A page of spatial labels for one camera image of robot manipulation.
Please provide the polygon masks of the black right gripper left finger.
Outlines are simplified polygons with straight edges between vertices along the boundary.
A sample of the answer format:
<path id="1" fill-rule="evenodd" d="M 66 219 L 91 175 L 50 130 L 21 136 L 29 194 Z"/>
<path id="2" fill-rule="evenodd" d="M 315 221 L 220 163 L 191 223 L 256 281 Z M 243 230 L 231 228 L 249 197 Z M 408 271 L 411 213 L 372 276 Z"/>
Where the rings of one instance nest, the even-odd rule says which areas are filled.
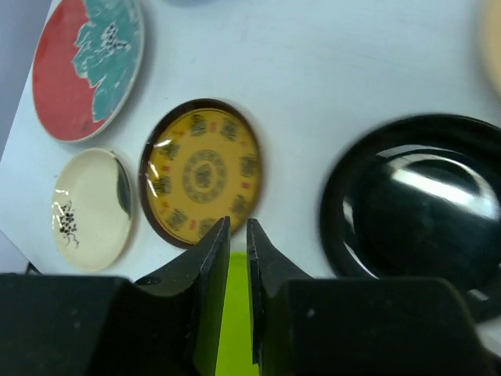
<path id="1" fill-rule="evenodd" d="M 131 282 L 4 274 L 4 375 L 213 375 L 229 269 L 230 220 Z"/>

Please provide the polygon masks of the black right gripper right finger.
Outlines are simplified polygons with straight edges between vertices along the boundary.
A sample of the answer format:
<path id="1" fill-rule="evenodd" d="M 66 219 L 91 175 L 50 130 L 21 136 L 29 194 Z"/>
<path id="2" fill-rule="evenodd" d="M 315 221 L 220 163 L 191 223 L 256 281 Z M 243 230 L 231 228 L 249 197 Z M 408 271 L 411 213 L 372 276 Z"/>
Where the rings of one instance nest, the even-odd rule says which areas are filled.
<path id="1" fill-rule="evenodd" d="M 428 277 L 315 279 L 247 222 L 252 356 L 262 375 L 490 375 L 459 292 Z"/>

